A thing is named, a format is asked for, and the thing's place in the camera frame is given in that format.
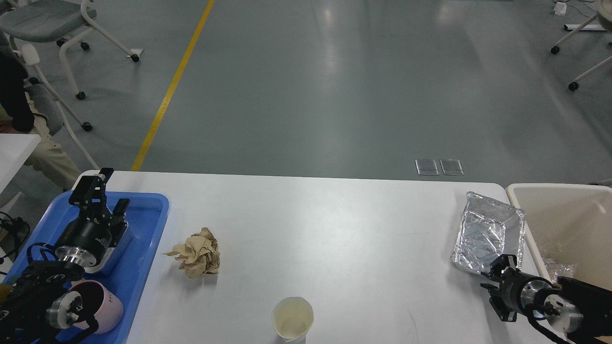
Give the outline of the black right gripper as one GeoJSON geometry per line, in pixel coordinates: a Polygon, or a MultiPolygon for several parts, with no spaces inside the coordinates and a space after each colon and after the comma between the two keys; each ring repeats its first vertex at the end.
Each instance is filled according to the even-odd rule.
{"type": "Polygon", "coordinates": [[[489,294],[489,303],[501,322],[516,322],[517,315],[532,316],[537,322],[546,318],[544,291],[552,290],[553,283],[540,276],[522,272],[517,267],[517,256],[499,255],[481,273],[498,286],[481,283],[489,294]]]}

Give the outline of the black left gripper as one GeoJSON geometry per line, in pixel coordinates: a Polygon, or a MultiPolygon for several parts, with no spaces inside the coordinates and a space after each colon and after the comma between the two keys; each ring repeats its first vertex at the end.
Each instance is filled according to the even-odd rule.
{"type": "Polygon", "coordinates": [[[120,235],[125,222],[129,199],[118,199],[113,210],[107,205],[106,186],[114,168],[101,168],[98,175],[83,176],[68,199],[78,207],[77,217],[68,223],[55,242],[54,253],[59,261],[87,268],[94,267],[120,235]]]}

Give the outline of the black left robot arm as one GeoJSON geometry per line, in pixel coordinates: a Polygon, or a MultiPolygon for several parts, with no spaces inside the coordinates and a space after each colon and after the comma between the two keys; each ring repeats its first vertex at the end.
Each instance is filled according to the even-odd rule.
{"type": "Polygon", "coordinates": [[[82,292],[67,287],[85,274],[110,274],[131,241],[126,220],[131,201],[121,198],[113,209],[107,205],[106,186],[113,172],[102,168],[79,179],[68,199],[78,207],[77,217],[55,244],[38,243],[41,253],[50,252],[52,259],[34,260],[32,248],[27,248],[28,265],[1,303],[2,343],[56,344],[61,331],[84,323],[67,339],[68,344],[77,344],[116,325],[103,320],[82,292]]]}

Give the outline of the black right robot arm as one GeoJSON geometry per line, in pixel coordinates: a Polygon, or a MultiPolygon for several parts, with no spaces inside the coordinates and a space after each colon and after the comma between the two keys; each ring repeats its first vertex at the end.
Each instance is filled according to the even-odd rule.
{"type": "Polygon", "coordinates": [[[501,322],[519,315],[555,344],[603,344],[612,334],[611,292],[570,277],[551,282],[522,272],[515,255],[502,254],[481,284],[501,322]]]}

